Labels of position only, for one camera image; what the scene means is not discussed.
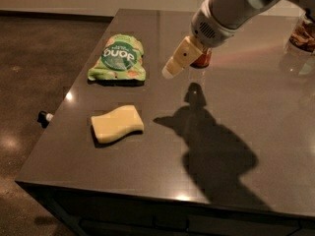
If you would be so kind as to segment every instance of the floor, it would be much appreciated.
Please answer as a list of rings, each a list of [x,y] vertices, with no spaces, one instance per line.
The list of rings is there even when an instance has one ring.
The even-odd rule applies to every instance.
[[[73,236],[15,182],[108,21],[0,16],[0,235]]]

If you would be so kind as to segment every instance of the concrete floor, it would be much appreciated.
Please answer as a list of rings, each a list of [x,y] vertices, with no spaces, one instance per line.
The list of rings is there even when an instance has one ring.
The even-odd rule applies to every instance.
[[[14,180],[107,26],[0,17],[0,235],[73,235]]]

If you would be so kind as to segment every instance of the white robotic arm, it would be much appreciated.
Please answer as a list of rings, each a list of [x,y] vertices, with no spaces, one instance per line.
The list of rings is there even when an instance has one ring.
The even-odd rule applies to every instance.
[[[280,0],[205,0],[192,20],[192,33],[208,47],[217,47],[233,36],[250,18]],[[288,0],[315,19],[315,0]]]

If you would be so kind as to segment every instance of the logo on bag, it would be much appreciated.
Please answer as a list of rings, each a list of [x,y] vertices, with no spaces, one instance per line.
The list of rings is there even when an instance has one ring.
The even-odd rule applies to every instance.
[[[126,71],[137,63],[137,53],[130,44],[115,42],[103,50],[101,62],[112,70]]]

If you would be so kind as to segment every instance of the table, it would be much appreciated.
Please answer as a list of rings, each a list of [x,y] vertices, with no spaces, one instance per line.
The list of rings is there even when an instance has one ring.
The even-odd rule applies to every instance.
[[[78,235],[313,235],[314,78],[280,69],[296,19],[255,17],[166,80],[192,15],[119,10],[17,183]],[[142,87],[87,81],[117,33],[144,45]],[[91,116],[126,104],[144,133],[98,144]]]

